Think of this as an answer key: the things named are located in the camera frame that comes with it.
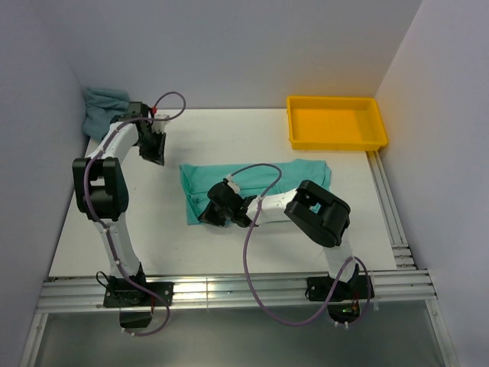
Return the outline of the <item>teal green t-shirt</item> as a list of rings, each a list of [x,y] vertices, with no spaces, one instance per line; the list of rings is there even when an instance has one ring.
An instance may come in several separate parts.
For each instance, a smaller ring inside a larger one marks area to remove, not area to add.
[[[292,190],[303,180],[311,180],[324,189],[330,188],[332,172],[325,161],[295,159],[275,165],[281,169],[282,177],[270,189],[270,195]],[[186,196],[186,221],[189,226],[199,224],[198,216],[209,203],[209,189],[243,167],[243,164],[180,165],[180,182]],[[241,172],[233,181],[238,184],[242,196],[253,196],[261,194],[277,177],[278,172],[272,167],[260,166]]]

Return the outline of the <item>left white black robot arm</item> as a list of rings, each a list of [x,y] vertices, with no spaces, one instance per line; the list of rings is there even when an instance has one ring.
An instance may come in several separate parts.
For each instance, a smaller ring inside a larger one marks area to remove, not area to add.
[[[128,233],[129,190],[121,164],[136,147],[145,161],[164,165],[168,115],[156,106],[132,102],[127,113],[113,118],[108,133],[85,158],[73,161],[76,205],[97,228],[108,255],[110,272],[96,273],[104,287],[104,307],[119,310],[122,332],[149,336],[154,309],[168,309],[173,296],[170,282],[150,283]]]

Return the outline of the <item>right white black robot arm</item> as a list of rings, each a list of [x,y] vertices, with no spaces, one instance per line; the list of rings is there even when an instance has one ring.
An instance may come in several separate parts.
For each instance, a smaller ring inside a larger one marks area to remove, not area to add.
[[[348,240],[350,206],[311,180],[296,189],[270,196],[243,197],[229,179],[215,184],[207,193],[209,203],[198,220],[213,226],[232,222],[241,228],[293,222],[325,253],[328,274],[306,279],[305,296],[310,301],[361,300],[374,296],[368,274],[360,273]]]

